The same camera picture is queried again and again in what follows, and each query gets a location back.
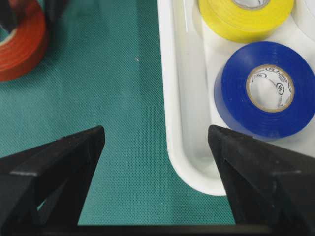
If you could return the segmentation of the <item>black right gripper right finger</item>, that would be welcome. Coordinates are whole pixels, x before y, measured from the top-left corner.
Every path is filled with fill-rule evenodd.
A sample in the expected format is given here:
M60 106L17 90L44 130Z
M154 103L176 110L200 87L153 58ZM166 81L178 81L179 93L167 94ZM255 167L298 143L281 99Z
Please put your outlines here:
M315 160L211 125L208 144L234 221L283 236L315 233Z

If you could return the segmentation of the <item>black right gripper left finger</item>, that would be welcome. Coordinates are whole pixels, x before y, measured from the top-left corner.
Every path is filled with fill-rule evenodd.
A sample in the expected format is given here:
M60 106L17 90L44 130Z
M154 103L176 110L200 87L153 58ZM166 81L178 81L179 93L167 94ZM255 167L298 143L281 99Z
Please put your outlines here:
M0 233L76 226L105 145L102 126L0 160Z

